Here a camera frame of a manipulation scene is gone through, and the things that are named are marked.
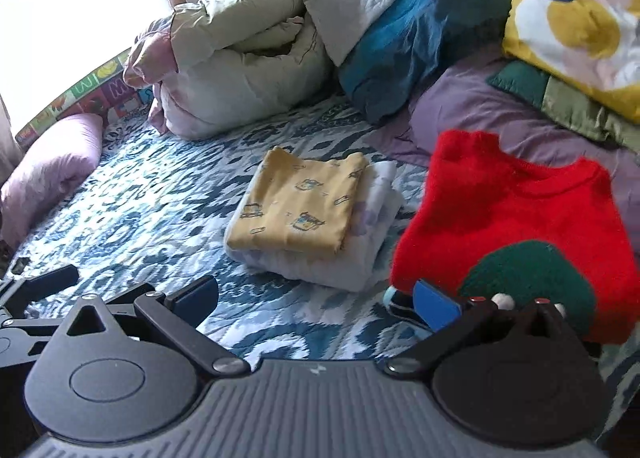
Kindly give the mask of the red knit sweater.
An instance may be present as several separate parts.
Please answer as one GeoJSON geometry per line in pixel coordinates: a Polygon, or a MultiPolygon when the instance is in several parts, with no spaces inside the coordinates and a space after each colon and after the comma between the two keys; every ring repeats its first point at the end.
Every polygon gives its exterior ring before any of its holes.
{"type": "Polygon", "coordinates": [[[608,171],[587,158],[537,166],[486,132],[439,135],[390,272],[405,294],[419,280],[452,296],[548,298],[601,344],[625,342],[639,319],[639,270],[608,171]]]}

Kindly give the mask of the yellow printed kids garment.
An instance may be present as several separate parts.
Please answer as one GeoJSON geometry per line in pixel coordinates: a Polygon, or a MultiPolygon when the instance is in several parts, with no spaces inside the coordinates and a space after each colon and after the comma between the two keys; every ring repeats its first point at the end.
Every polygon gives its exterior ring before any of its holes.
{"type": "Polygon", "coordinates": [[[314,256],[339,252],[367,166],[360,152],[318,161],[271,149],[230,225],[229,248],[314,256]]]}

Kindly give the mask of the blue white patterned bedspread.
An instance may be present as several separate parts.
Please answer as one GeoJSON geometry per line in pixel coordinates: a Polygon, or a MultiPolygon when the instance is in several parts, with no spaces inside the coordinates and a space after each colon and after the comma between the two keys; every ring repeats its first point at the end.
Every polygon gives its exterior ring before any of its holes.
{"type": "MultiPolygon", "coordinates": [[[[204,275],[216,278],[216,310],[206,334],[251,364],[286,360],[368,360],[400,353],[427,336],[406,315],[390,312],[400,292],[390,283],[401,235],[424,197],[428,168],[397,163],[400,206],[376,262],[382,279],[349,292],[286,279],[233,261],[224,252],[268,152],[280,147],[301,159],[329,161],[360,152],[392,161],[368,145],[370,126],[341,96],[312,107],[189,142],[160,134],[141,117],[112,126],[102,160],[74,196],[55,208],[18,248],[26,276],[73,264],[78,283],[32,302],[31,318],[59,319],[87,293],[110,300],[138,285],[171,293],[204,275]]],[[[586,340],[611,400],[594,438],[603,442],[639,389],[639,319],[621,344],[586,340]]]]}

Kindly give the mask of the white floral folded garment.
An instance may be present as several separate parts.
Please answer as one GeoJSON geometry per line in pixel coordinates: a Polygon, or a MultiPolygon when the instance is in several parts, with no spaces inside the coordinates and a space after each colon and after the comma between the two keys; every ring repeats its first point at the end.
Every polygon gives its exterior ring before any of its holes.
{"type": "Polygon", "coordinates": [[[343,248],[335,256],[305,256],[285,250],[233,250],[224,252],[235,262],[271,272],[286,279],[314,285],[363,292],[382,279],[382,265],[376,262],[400,206],[401,193],[393,188],[397,164],[381,161],[369,164],[360,178],[352,218],[343,248]]]}

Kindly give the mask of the pink pillow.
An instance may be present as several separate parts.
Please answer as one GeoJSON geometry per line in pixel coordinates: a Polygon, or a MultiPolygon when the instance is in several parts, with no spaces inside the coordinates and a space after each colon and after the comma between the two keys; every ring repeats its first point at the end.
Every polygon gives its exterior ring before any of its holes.
{"type": "Polygon", "coordinates": [[[73,114],[32,144],[1,189],[1,237],[13,250],[32,226],[74,192],[99,165],[103,120],[73,114]]]}

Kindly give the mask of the purple bed sheet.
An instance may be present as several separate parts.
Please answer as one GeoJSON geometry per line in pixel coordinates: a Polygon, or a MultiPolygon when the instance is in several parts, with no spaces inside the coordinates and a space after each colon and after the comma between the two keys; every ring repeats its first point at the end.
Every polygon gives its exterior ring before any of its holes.
{"type": "Polygon", "coordinates": [[[383,155],[426,168],[446,130],[496,134],[509,155],[541,166],[596,160],[611,175],[612,194],[634,252],[639,251],[639,157],[623,147],[593,143],[541,111],[488,84],[508,61],[486,46],[448,68],[408,108],[364,141],[383,155]]]}

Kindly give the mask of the colourful alphabet play mat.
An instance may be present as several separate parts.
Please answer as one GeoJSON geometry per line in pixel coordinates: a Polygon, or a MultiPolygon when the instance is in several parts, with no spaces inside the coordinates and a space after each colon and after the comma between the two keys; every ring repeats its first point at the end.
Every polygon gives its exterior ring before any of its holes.
{"type": "Polygon", "coordinates": [[[129,50],[125,50],[104,62],[36,114],[14,134],[21,150],[27,152],[51,126],[74,114],[96,114],[107,126],[148,109],[153,100],[152,88],[132,88],[122,78],[128,54],[129,50]]]}

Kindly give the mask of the pink white duvet bundle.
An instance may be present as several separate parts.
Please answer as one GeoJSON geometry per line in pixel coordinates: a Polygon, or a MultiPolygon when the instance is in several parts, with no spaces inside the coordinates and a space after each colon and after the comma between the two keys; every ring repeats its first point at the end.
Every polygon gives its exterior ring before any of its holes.
{"type": "Polygon", "coordinates": [[[205,140],[308,100],[331,61],[304,0],[199,0],[137,36],[122,78],[160,134],[205,140]]]}

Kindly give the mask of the green cushion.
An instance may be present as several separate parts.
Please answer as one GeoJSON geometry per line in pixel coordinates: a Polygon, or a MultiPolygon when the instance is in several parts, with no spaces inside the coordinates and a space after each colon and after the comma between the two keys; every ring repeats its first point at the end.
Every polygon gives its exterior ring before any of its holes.
{"type": "Polygon", "coordinates": [[[639,126],[560,79],[521,60],[512,60],[487,83],[542,112],[550,120],[597,143],[639,153],[639,126]]]}

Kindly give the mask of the window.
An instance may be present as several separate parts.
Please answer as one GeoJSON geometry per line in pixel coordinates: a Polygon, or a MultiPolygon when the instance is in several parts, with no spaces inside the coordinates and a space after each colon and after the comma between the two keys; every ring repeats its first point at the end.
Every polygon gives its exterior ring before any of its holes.
{"type": "Polygon", "coordinates": [[[169,9],[168,0],[1,0],[1,97],[12,130],[169,9]]]}

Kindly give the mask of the teal blue pillow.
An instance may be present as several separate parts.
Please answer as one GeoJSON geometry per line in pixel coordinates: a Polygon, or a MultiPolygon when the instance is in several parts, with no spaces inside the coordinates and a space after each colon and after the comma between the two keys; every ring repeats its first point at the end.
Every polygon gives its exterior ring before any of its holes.
{"type": "Polygon", "coordinates": [[[510,7],[511,0],[396,0],[348,54],[338,80],[376,126],[455,62],[501,41],[510,7]]]}

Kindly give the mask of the yellow cartoon cushion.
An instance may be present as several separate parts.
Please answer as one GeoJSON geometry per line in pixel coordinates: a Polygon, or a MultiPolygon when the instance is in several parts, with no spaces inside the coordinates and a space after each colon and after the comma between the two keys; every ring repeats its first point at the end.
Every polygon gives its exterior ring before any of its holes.
{"type": "Polygon", "coordinates": [[[639,120],[639,0],[512,0],[503,51],[639,120]]]}

